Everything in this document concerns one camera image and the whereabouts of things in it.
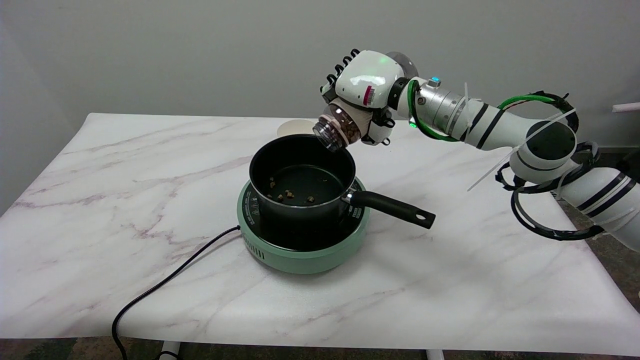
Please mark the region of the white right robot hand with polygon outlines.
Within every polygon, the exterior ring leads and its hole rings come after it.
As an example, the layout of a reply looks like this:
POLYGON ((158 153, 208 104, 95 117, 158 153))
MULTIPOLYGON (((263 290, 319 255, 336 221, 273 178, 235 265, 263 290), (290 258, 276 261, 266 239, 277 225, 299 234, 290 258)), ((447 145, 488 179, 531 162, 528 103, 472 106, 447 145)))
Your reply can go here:
POLYGON ((403 89, 417 75, 403 53, 354 48, 320 87, 327 107, 312 128, 314 135, 331 152, 358 141, 388 146, 395 126, 391 110, 397 109, 403 89))

